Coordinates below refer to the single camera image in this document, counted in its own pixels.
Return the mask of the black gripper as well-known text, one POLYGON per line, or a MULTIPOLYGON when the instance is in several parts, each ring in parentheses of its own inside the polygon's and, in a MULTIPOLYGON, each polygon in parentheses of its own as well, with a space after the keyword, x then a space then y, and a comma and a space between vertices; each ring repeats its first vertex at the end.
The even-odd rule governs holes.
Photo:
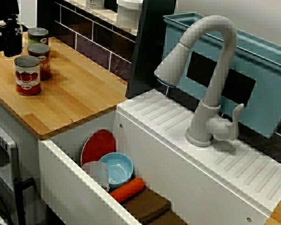
POLYGON ((18 22, 18 15, 3 15, 2 44, 3 52, 6 57, 13 57, 22 52, 22 31, 18 22))

